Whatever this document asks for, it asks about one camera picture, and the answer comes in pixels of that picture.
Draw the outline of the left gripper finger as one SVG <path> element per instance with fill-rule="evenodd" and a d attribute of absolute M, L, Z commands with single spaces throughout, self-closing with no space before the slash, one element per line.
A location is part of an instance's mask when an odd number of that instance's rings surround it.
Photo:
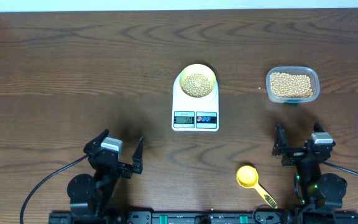
<path fill-rule="evenodd" d="M 94 139 L 92 139 L 90 142 L 85 144 L 85 147 L 83 149 L 84 153 L 97 153 L 101 150 L 101 144 L 102 142 L 108 137 L 109 129 L 105 129 L 102 131 L 101 134 L 96 136 Z"/>
<path fill-rule="evenodd" d="M 143 171 L 143 147 L 144 138 L 141 137 L 139 140 L 139 144 L 135 150 L 135 153 L 132 156 L 132 171 L 136 174 L 141 174 Z"/>

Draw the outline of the yellow measuring scoop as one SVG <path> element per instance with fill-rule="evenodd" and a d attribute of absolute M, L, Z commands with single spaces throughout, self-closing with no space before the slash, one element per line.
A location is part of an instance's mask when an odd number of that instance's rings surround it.
<path fill-rule="evenodd" d="M 254 167 L 240 167 L 236 172 L 236 181 L 245 189 L 255 189 L 271 208 L 278 208 L 273 197 L 259 184 L 259 174 Z"/>

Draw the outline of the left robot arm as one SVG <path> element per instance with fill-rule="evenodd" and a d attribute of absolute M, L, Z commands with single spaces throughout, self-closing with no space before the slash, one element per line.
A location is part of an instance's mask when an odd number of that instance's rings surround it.
<path fill-rule="evenodd" d="M 121 178 L 130 179 L 143 171 L 144 138 L 140 138 L 132 163 L 121 162 L 123 142 L 108 136 L 105 129 L 88 142 L 83 151 L 95 170 L 94 175 L 80 174 L 67 187 L 73 223 L 126 223 L 125 212 L 112 208 L 110 200 Z"/>

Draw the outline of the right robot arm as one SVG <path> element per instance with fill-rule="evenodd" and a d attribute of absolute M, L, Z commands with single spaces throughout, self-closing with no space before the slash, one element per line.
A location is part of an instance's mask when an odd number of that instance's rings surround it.
<path fill-rule="evenodd" d="M 315 123 L 314 132 L 302 147 L 290 147 L 285 130 L 275 128 L 272 154 L 282 158 L 282 166 L 293 166 L 295 194 L 302 204 L 282 213 L 282 223 L 335 223 L 342 208 L 347 182 L 333 174 L 322 174 L 320 164 L 331 157 L 336 145 L 329 133 Z"/>

